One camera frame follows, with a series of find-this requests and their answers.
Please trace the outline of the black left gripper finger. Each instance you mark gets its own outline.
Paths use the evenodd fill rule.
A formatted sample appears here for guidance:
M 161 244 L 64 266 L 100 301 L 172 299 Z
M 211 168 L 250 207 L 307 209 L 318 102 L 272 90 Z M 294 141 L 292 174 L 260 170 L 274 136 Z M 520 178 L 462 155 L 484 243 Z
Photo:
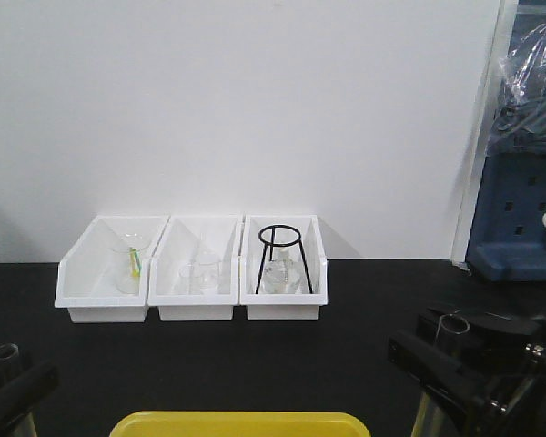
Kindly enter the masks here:
M 11 436 L 58 383 L 56 366 L 44 361 L 0 387 L 0 436 Z

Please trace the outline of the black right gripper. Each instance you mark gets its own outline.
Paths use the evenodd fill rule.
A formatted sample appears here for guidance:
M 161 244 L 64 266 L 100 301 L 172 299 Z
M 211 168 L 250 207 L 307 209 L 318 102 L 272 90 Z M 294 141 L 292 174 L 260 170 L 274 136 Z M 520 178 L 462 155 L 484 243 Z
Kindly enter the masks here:
M 440 316 L 451 313 L 467 320 L 470 331 L 435 340 Z M 546 436 L 546 346 L 531 344 L 540 341 L 537 322 L 432 305 L 418 316 L 416 334 L 392 334 L 388 360 L 419 383 L 461 436 Z M 509 361 L 523 349 L 522 370 L 499 377 L 483 403 L 485 379 L 466 363 Z

